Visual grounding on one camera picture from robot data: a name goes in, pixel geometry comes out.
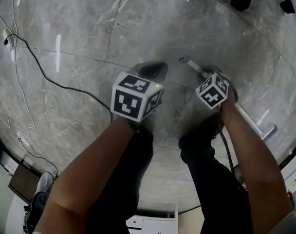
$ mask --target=foot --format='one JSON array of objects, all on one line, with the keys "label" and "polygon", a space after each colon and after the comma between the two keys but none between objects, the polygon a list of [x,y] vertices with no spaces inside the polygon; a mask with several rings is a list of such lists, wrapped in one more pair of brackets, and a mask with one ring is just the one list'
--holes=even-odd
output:
[{"label": "foot", "polygon": [[219,124],[222,124],[219,113],[214,113],[206,118],[195,130],[182,136],[178,142],[181,150],[200,149],[203,146],[210,145],[219,133]]}]

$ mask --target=electrical cable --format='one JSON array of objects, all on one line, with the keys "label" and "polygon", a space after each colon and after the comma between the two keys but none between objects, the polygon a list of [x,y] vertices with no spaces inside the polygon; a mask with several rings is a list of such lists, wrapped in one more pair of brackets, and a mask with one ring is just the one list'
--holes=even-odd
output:
[{"label": "electrical cable", "polygon": [[226,140],[224,134],[222,133],[222,125],[223,125],[223,122],[222,122],[222,107],[221,107],[220,108],[220,122],[218,124],[218,131],[219,131],[219,133],[221,135],[222,141],[224,142],[224,145],[225,145],[225,148],[226,148],[226,152],[227,152],[227,157],[228,157],[228,161],[229,161],[231,173],[232,173],[233,177],[236,178],[234,164],[232,163],[232,158],[231,158],[231,155],[230,155],[228,143],[227,143],[227,140]]},{"label": "electrical cable", "polygon": [[219,132],[220,132],[222,141],[224,142],[224,145],[225,145],[225,148],[226,148],[226,152],[227,152],[227,156],[228,156],[228,160],[229,160],[229,165],[230,165],[231,173],[232,173],[233,176],[235,176],[235,169],[234,169],[234,165],[232,163],[232,159],[231,159],[229,147],[228,147],[228,144],[227,144],[227,140],[226,140],[224,134],[222,133],[222,129],[221,129],[221,126],[220,125],[219,125]]},{"label": "electrical cable", "polygon": [[91,96],[93,99],[95,99],[98,103],[100,103],[103,107],[105,107],[105,108],[109,111],[109,113],[110,113],[110,123],[112,123],[113,115],[112,115],[112,112],[110,111],[110,108],[109,108],[105,103],[103,103],[100,99],[98,99],[96,96],[94,96],[94,95],[92,95],[90,92],[87,92],[87,91],[84,91],[84,90],[80,90],[80,89],[72,88],[72,87],[62,86],[62,85],[58,84],[57,82],[55,82],[55,81],[49,79],[49,78],[46,76],[45,72],[43,71],[43,69],[42,69],[42,67],[41,67],[41,65],[40,65],[40,63],[39,63],[37,57],[35,56],[35,54],[34,54],[34,53],[32,52],[32,50],[30,49],[30,47],[29,47],[29,45],[28,45],[28,43],[27,43],[26,40],[22,39],[22,38],[19,37],[17,34],[12,33],[12,34],[10,34],[10,35],[5,39],[5,41],[4,41],[4,45],[6,45],[6,44],[8,43],[8,40],[7,40],[7,39],[8,39],[10,36],[12,36],[12,35],[13,35],[13,36],[16,36],[18,39],[20,39],[21,41],[23,41],[23,42],[26,44],[26,46],[27,46],[29,52],[30,52],[31,55],[34,57],[34,59],[36,60],[37,65],[38,65],[38,67],[40,68],[40,71],[42,72],[42,74],[43,74],[43,76],[44,76],[45,79],[47,79],[49,82],[55,84],[56,86],[58,86],[58,87],[60,87],[60,88],[68,89],[68,90],[73,90],[73,91],[77,91],[77,92],[81,92],[81,93],[84,93],[84,94],[87,94],[87,95]]},{"label": "electrical cable", "polygon": [[[14,21],[14,25],[15,25],[15,31],[16,31],[16,34],[18,32],[18,28],[17,28],[17,23],[16,23],[16,19],[15,19],[15,10],[14,10],[14,0],[12,0],[12,20]],[[12,30],[7,26],[7,24],[4,22],[4,20],[2,19],[1,15],[0,15],[0,21],[3,23],[3,25],[5,26],[5,28],[12,34]],[[12,111],[10,111],[9,109],[7,109],[7,120],[8,120],[8,124],[6,124],[6,122],[2,119],[2,117],[0,116],[0,119],[5,123],[5,125],[8,127],[8,128],[11,128],[11,125],[10,125],[10,120],[9,120],[9,113],[11,113],[17,123],[17,125],[20,127],[20,130],[19,129],[16,129],[16,132],[20,133],[21,136],[23,136],[24,138],[29,138],[30,137],[30,129],[33,128],[35,126],[35,122],[30,114],[30,110],[29,110],[29,107],[26,103],[26,96],[25,96],[25,92],[23,90],[23,88],[21,87],[20,83],[19,83],[19,79],[18,79],[18,73],[17,73],[17,67],[16,67],[16,43],[17,43],[17,38],[16,37],[13,37],[14,38],[14,47],[13,47],[13,51],[14,51],[14,54],[13,54],[13,62],[14,62],[14,69],[15,69],[15,75],[16,75],[16,82],[22,92],[22,95],[23,95],[23,101],[24,101],[24,104],[27,108],[27,111],[28,111],[28,114],[29,114],[29,117],[32,121],[32,125],[29,126],[27,128],[27,133],[28,135],[25,136],[24,134],[24,131],[22,129],[22,127],[20,126],[20,124],[18,123],[15,115],[13,114]]]},{"label": "electrical cable", "polygon": [[35,156],[35,155],[33,155],[33,154],[32,154],[31,152],[29,152],[29,151],[27,150],[27,148],[23,145],[23,143],[22,143],[22,141],[21,141],[20,138],[18,139],[18,141],[21,143],[21,145],[22,145],[23,148],[27,151],[27,153],[29,153],[30,155],[32,155],[32,156],[35,157],[35,158],[43,159],[43,160],[47,161],[48,163],[52,164],[52,165],[55,167],[55,169],[56,169],[56,172],[54,171],[53,174],[54,174],[56,177],[58,177],[58,169],[57,169],[57,167],[54,165],[54,163],[50,162],[49,160],[47,160],[46,158],[43,158],[43,157],[41,157],[41,156]]}]

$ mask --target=glove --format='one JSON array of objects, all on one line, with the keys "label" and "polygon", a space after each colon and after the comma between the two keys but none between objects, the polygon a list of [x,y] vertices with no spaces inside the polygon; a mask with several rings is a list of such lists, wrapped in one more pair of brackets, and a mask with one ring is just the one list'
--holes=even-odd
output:
[{"label": "glove", "polygon": [[238,101],[238,93],[237,93],[234,83],[217,66],[209,65],[209,66],[205,66],[205,67],[201,68],[201,70],[199,70],[197,80],[200,84],[202,84],[210,76],[212,76],[215,73],[217,73],[232,88],[232,90],[234,91],[234,94],[235,94],[235,103],[236,103]]}]

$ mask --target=white box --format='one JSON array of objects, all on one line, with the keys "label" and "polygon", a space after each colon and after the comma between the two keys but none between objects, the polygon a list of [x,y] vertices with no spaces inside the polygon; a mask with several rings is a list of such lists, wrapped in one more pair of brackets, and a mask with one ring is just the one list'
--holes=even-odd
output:
[{"label": "white box", "polygon": [[129,218],[126,221],[127,227],[133,227],[133,228],[139,228],[141,229],[143,227],[143,221],[144,218],[142,216],[136,216]]},{"label": "white box", "polygon": [[197,96],[210,108],[220,105],[228,97],[228,82],[214,73],[196,89]]},{"label": "white box", "polygon": [[112,87],[111,112],[140,122],[157,107],[162,89],[158,83],[121,72]]}]

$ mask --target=forearm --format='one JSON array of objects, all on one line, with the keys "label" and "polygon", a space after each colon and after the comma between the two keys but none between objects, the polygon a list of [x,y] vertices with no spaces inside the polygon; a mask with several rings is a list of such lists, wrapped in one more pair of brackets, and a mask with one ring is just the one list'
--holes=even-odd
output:
[{"label": "forearm", "polygon": [[133,134],[127,120],[116,119],[64,170],[53,187],[51,200],[85,214],[100,196]]},{"label": "forearm", "polygon": [[278,164],[234,104],[222,107],[251,207],[253,233],[269,233],[293,208]]},{"label": "forearm", "polygon": [[247,186],[253,182],[277,179],[283,182],[274,156],[234,105],[222,108],[222,120],[228,130]]}]

